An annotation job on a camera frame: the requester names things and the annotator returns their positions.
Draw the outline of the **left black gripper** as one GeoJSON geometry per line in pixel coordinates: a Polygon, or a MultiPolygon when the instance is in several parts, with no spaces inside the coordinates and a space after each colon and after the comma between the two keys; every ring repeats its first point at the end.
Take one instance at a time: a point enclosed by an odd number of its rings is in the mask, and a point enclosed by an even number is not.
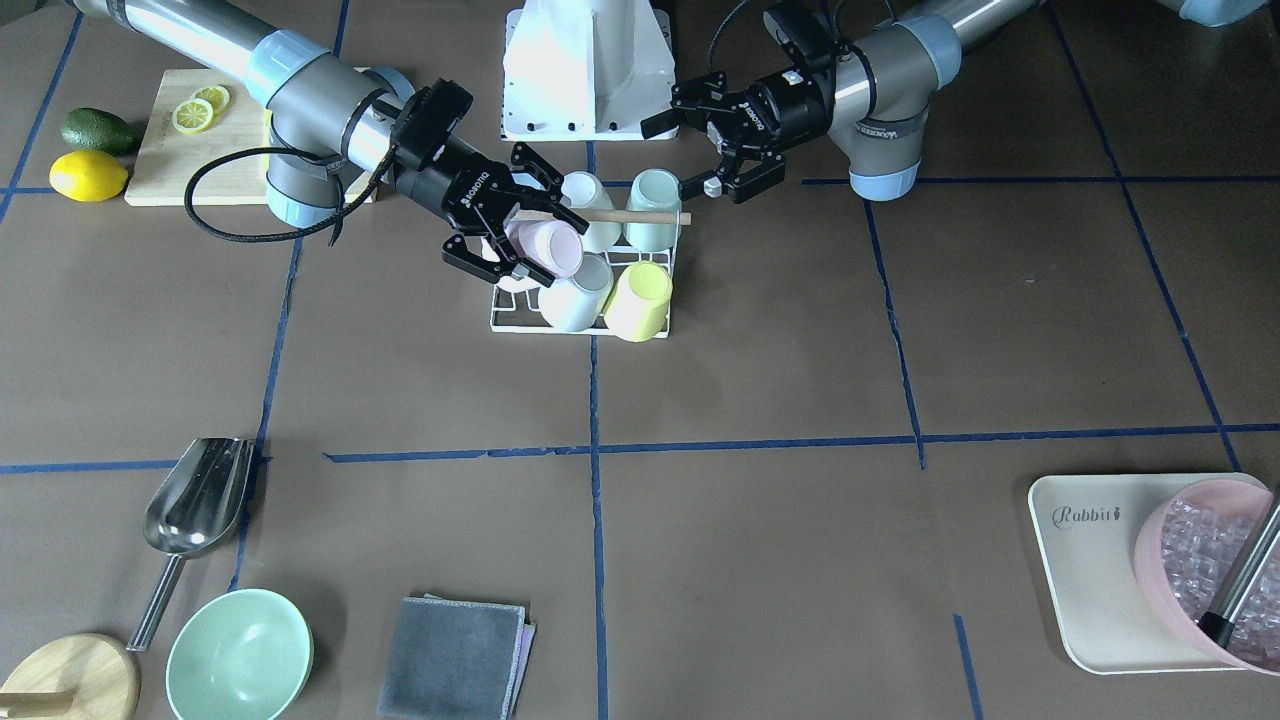
{"type": "Polygon", "coordinates": [[[680,181],[680,199],[727,196],[742,204],[780,184],[786,172],[781,151],[826,135],[833,114],[831,78],[767,76],[731,92],[727,74],[710,72],[676,83],[669,109],[641,120],[640,131],[649,140],[678,127],[704,133],[714,127],[721,140],[735,141],[748,158],[730,154],[717,168],[680,181]]]}

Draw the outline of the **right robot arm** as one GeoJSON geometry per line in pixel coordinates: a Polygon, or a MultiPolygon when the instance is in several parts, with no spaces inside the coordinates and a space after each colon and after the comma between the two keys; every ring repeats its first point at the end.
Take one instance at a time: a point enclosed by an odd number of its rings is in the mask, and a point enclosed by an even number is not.
{"type": "Polygon", "coordinates": [[[283,240],[339,233],[355,210],[349,183],[369,173],[445,220],[443,258],[488,283],[503,277],[549,286],[547,263],[525,254],[506,227],[520,210],[544,211],[582,232],[588,222],[561,199],[562,174],[524,143],[509,161],[486,158],[454,137],[472,105],[456,82],[403,95],[403,85],[347,65],[305,36],[279,29],[227,1],[79,1],[241,82],[271,114],[268,199],[289,225],[283,240]]]}

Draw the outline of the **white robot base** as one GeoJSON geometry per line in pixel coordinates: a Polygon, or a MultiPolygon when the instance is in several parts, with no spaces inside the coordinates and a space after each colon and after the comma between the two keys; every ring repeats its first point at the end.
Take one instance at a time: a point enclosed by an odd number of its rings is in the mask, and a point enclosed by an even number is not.
{"type": "Polygon", "coordinates": [[[506,17],[502,64],[504,138],[639,142],[669,106],[669,15],[649,1],[526,1],[506,17]]]}

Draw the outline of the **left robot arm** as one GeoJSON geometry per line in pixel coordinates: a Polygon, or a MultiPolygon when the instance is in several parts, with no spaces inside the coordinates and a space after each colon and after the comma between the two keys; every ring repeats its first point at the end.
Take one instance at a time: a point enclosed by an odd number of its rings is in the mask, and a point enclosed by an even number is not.
{"type": "Polygon", "coordinates": [[[1032,3],[920,1],[860,38],[841,31],[842,3],[817,9],[772,3],[762,22],[788,64],[736,90],[714,59],[746,6],[737,3],[719,23],[700,76],[675,83],[666,106],[640,124],[645,140],[687,128],[716,150],[713,167],[671,178],[676,199],[746,202],[783,181],[790,149],[822,137],[847,158],[858,196],[902,197],[916,182],[933,97],[955,81],[970,50],[986,46],[1032,3]]]}

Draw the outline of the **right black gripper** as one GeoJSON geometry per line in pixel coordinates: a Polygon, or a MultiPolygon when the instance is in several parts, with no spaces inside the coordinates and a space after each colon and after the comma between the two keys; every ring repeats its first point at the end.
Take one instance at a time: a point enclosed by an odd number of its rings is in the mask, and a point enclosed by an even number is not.
{"type": "Polygon", "coordinates": [[[515,218],[517,210],[549,214],[580,234],[589,228],[588,220],[562,204],[563,174],[529,143],[512,147],[509,168],[456,137],[448,138],[434,159],[417,158],[411,147],[401,146],[393,158],[396,190],[461,233],[444,242],[443,260],[489,284],[532,290],[536,277],[525,258],[485,259],[467,249],[462,234],[518,231],[524,222],[515,218]]]}

